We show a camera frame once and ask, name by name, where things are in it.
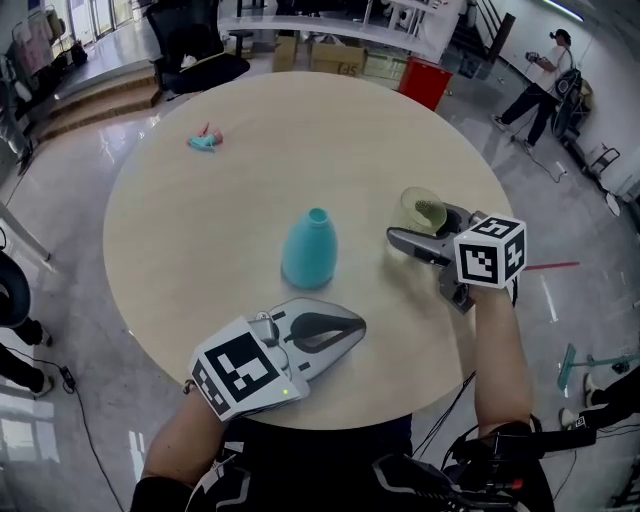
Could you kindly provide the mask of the person's right forearm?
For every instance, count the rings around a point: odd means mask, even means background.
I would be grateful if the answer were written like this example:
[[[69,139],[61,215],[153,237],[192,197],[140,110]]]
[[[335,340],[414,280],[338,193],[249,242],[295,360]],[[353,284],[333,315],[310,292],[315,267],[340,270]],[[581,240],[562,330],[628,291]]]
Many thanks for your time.
[[[533,384],[519,324],[505,289],[472,287],[476,322],[474,395],[481,437],[508,423],[528,423]]]

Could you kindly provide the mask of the green textured glass cup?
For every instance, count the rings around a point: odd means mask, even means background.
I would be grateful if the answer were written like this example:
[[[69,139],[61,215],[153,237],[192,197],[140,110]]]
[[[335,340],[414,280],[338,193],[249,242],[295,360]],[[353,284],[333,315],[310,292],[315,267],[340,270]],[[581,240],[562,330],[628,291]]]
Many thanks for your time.
[[[446,220],[446,207],[435,193],[423,187],[409,187],[396,203],[390,226],[435,235]]]

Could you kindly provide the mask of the small teal pink toy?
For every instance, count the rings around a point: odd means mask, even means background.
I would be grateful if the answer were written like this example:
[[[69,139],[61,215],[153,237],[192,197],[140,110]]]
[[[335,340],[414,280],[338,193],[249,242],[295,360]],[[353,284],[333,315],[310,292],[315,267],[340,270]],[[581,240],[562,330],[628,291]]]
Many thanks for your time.
[[[187,140],[187,145],[198,151],[214,152],[223,140],[222,132],[219,129],[211,130],[210,124],[207,123],[195,136]]]

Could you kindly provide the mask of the wooden steps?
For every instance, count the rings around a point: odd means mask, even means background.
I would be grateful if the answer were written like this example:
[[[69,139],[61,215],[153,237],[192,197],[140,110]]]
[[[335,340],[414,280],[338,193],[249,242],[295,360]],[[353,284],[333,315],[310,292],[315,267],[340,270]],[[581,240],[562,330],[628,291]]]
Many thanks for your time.
[[[95,123],[152,108],[162,91],[151,67],[110,78],[59,99],[36,133],[41,144]]]

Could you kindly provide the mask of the wide cardboard box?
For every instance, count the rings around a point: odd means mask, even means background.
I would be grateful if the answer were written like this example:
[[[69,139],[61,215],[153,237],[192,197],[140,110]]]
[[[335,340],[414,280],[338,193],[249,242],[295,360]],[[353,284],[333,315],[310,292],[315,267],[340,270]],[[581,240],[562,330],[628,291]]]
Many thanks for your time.
[[[366,49],[360,46],[313,43],[310,54],[310,70],[359,77],[364,69],[365,59]]]

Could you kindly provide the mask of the teal blue vase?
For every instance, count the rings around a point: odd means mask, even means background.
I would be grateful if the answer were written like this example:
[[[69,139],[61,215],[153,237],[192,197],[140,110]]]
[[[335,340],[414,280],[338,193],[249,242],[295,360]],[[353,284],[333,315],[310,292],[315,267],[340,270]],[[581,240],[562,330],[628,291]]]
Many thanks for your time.
[[[338,240],[329,213],[314,207],[289,229],[283,245],[281,272],[295,288],[319,289],[333,278],[337,253]]]

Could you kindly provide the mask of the teal flat mop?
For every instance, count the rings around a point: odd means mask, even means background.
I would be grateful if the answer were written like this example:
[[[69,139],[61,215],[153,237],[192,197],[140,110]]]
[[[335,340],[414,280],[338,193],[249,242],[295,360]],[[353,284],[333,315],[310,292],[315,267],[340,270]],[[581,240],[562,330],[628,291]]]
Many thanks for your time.
[[[640,361],[640,342],[631,348],[625,348],[616,357],[595,359],[592,354],[587,354],[584,360],[576,359],[577,349],[574,344],[568,343],[562,362],[559,364],[557,387],[565,398],[569,396],[569,381],[571,373],[576,368],[595,368],[609,366],[617,374],[624,374],[630,370],[632,362]]]

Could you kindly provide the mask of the black office chair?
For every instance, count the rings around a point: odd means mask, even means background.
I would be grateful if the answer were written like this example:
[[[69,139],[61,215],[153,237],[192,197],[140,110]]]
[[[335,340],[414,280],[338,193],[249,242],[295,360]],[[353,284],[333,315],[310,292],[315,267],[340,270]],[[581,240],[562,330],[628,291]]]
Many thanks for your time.
[[[249,62],[225,51],[218,29],[220,0],[158,0],[145,13],[159,55],[151,59],[157,84],[177,95],[231,82]]]

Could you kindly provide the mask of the black waist device box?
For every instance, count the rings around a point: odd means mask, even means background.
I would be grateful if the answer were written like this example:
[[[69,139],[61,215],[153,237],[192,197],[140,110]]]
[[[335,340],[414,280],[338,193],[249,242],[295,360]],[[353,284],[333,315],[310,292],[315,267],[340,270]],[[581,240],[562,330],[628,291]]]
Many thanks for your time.
[[[545,455],[576,450],[596,443],[597,431],[590,428],[553,432],[494,433],[483,439],[467,441],[465,457],[492,463],[540,460]]]

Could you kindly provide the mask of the black hand truck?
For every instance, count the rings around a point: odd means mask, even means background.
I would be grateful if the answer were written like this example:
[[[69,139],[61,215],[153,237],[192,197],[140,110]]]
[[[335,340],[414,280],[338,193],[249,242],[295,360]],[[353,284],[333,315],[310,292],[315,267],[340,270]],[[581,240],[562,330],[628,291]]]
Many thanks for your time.
[[[620,152],[615,147],[602,144],[601,149],[596,152],[594,161],[589,166],[590,173],[596,178],[600,178],[604,171],[620,156]]]

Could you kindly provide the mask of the white shelf unit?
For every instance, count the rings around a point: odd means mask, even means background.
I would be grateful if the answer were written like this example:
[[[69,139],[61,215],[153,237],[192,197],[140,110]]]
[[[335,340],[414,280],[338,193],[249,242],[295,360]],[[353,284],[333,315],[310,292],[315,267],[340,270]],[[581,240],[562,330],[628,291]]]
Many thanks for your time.
[[[219,28],[234,30],[290,30],[332,34],[377,43],[419,54],[437,62],[448,46],[465,0],[392,0],[386,24],[371,20],[368,4],[362,20],[327,16],[265,14],[222,15]]]

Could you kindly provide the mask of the person's dark blue trousers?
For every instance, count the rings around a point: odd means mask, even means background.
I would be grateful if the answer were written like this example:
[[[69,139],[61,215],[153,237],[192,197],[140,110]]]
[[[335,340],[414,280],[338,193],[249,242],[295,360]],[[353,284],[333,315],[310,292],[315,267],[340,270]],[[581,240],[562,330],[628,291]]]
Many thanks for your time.
[[[319,454],[329,457],[387,453],[412,454],[412,420],[408,414],[383,423],[339,430],[307,430],[275,426],[257,420],[233,420],[223,435],[224,443],[243,444],[244,454],[274,449],[276,454]]]

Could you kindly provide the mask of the red bin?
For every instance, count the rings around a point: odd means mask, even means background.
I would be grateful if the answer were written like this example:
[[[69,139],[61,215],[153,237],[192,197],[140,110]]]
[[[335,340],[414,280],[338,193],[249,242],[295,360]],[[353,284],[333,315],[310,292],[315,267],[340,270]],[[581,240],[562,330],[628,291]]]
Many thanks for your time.
[[[410,56],[398,92],[431,111],[437,109],[453,74],[422,58]]]

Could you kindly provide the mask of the person's black striped top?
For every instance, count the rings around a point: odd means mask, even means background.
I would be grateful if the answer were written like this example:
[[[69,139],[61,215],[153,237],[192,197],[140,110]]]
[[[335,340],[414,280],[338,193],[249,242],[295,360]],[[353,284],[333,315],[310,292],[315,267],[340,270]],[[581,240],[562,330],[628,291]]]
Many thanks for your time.
[[[374,463],[383,455],[236,453],[224,474],[209,471],[193,487],[142,478],[131,512],[360,512],[378,503]]]

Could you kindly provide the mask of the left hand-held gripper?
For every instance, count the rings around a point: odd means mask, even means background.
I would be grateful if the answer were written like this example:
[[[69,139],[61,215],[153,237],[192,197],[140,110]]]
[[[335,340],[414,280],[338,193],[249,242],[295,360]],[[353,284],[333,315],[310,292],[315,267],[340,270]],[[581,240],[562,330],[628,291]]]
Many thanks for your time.
[[[285,348],[291,331],[294,358]],[[334,303],[299,297],[238,317],[196,347],[189,372],[216,416],[227,422],[306,398],[311,381],[354,348],[366,322]]]

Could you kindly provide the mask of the person's left forearm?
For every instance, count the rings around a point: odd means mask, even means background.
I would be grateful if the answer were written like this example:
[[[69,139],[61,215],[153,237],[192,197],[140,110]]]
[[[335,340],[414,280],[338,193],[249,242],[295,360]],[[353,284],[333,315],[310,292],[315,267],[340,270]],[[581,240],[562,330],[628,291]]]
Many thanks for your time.
[[[147,449],[142,477],[167,478],[193,488],[212,467],[225,430],[200,391],[192,389]]]

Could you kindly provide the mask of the round beige table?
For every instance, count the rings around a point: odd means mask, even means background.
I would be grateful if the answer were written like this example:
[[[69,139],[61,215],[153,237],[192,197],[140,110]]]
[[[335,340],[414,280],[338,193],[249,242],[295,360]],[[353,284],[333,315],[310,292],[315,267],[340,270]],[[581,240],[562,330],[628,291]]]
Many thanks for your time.
[[[192,149],[207,123],[223,143]],[[472,373],[475,343],[473,315],[440,296],[436,269],[387,242],[412,186],[469,211],[511,211],[474,146],[388,88],[280,72],[208,90],[151,130],[111,193],[103,251],[117,307],[146,353],[184,381],[200,343],[297,296],[281,275],[283,244],[304,213],[323,208],[337,267],[313,297],[359,314],[367,332],[309,397],[258,420],[335,430],[417,412]]]

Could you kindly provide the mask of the clothes rack with garments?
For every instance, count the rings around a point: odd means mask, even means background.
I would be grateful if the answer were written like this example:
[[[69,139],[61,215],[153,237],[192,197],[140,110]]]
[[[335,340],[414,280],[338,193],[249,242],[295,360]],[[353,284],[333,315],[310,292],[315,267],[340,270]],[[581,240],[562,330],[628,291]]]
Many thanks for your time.
[[[53,5],[34,10],[13,27],[11,36],[14,52],[29,77],[53,63],[55,57],[52,47],[65,30],[65,22]]]

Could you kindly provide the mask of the black staircase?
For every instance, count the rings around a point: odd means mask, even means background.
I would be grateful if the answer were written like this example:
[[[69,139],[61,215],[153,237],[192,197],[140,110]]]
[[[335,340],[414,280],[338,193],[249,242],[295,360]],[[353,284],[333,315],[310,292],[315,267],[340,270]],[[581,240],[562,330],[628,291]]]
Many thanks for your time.
[[[515,24],[510,13],[498,13],[493,0],[464,0],[450,45],[463,57],[494,64]]]

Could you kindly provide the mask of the narrow cardboard box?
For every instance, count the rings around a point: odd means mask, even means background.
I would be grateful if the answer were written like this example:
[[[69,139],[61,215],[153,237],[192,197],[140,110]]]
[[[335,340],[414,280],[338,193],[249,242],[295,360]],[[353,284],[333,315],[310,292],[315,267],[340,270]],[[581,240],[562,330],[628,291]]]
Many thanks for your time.
[[[278,35],[272,59],[272,71],[289,72],[294,68],[298,50],[298,37]]]

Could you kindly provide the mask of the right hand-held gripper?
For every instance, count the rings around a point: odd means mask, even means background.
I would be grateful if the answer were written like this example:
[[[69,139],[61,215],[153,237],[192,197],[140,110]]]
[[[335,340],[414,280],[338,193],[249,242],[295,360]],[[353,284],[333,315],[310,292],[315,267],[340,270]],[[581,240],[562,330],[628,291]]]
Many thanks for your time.
[[[474,306],[473,286],[505,289],[516,302],[519,276],[527,264],[526,223],[499,214],[483,216],[450,203],[444,207],[445,236],[390,227],[388,242],[408,256],[441,267],[441,294],[463,315]]]

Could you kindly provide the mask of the glass entrance doors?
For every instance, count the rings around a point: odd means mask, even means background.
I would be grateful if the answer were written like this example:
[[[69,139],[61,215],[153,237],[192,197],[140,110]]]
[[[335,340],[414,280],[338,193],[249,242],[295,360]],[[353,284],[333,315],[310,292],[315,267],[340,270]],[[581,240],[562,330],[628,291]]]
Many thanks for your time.
[[[133,19],[132,0],[66,0],[71,32],[83,45]]]

